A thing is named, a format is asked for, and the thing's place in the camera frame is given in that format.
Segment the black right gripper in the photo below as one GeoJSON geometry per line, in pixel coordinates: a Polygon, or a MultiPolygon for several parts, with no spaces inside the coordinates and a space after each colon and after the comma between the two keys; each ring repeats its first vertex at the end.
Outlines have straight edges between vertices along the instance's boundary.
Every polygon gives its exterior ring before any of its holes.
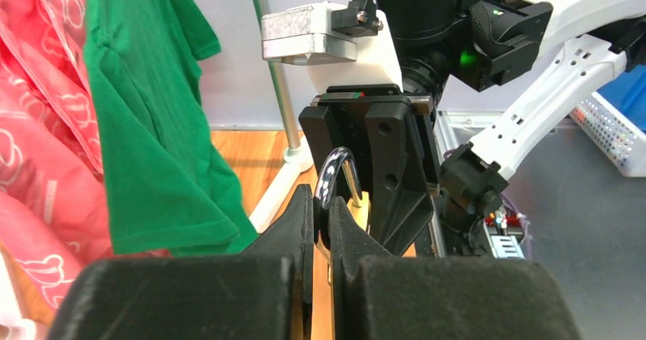
{"type": "Polygon", "coordinates": [[[369,234],[393,255],[433,215],[427,183],[439,183],[439,99],[437,85],[330,86],[299,115],[317,174],[333,149],[353,153],[362,186],[373,187],[369,234]]]}

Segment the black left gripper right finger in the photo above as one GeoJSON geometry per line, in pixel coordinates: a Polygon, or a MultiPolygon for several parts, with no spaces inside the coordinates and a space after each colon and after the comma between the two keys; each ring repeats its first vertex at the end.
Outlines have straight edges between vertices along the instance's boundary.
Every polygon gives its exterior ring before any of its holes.
{"type": "Polygon", "coordinates": [[[329,210],[337,339],[578,339],[553,277],[523,259],[398,257],[329,210]]]}

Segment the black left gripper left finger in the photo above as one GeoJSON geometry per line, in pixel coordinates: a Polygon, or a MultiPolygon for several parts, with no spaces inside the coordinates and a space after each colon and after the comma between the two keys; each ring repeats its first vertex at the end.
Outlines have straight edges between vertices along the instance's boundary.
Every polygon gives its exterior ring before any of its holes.
{"type": "Polygon", "coordinates": [[[96,261],[72,284],[51,339],[308,339],[313,196],[299,185],[243,252],[96,261]]]}

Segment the small brass padlock with key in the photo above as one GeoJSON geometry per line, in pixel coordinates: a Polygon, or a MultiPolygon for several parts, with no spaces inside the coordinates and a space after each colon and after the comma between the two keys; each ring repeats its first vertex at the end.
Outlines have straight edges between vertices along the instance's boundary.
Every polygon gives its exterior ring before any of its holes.
{"type": "Polygon", "coordinates": [[[332,281],[330,253],[330,209],[333,199],[339,197],[339,179],[344,178],[349,198],[347,209],[355,223],[364,231],[369,230],[369,194],[360,184],[355,158],[345,146],[333,149],[318,173],[314,191],[314,228],[315,245],[327,262],[327,280],[332,281]]]}

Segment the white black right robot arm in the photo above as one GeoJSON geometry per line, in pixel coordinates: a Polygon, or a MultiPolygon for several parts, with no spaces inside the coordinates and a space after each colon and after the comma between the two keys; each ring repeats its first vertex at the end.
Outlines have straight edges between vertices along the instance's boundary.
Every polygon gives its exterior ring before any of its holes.
{"type": "Polygon", "coordinates": [[[323,50],[299,120],[319,180],[315,244],[330,252],[334,197],[371,198],[364,231],[401,255],[431,223],[438,255],[521,258],[503,192],[586,96],[645,57],[645,0],[351,0],[316,3],[323,50]],[[450,77],[476,91],[556,57],[490,127],[440,161],[435,110],[450,77]]]}

